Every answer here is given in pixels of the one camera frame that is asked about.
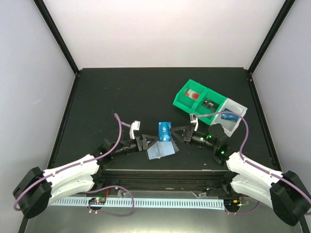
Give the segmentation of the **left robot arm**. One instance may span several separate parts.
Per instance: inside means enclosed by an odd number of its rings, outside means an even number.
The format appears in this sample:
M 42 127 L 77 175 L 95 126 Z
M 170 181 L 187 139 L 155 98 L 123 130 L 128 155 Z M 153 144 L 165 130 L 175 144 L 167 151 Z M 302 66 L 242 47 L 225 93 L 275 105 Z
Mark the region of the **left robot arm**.
M 34 167 L 13 190 L 14 209 L 30 219 L 62 198 L 89 191 L 101 193 L 104 181 L 96 177 L 101 169 L 116 156 L 147 151 L 157 141 L 156 136 L 147 134 L 125 140 L 122 134 L 112 132 L 93 153 L 79 160 L 46 170 Z

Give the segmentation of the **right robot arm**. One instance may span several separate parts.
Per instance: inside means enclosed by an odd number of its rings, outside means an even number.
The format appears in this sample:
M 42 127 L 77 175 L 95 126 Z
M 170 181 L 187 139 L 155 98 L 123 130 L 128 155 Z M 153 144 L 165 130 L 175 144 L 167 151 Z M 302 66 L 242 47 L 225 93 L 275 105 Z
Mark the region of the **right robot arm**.
M 210 150 L 219 165 L 226 165 L 229 179 L 221 183 L 222 192 L 231 196 L 245 194 L 269 206 L 280 220 L 294 226 L 311 213 L 311 195 L 300 177 L 292 172 L 277 171 L 257 163 L 232 149 L 223 127 L 212 125 L 207 133 L 194 126 L 172 128 L 178 140 Z

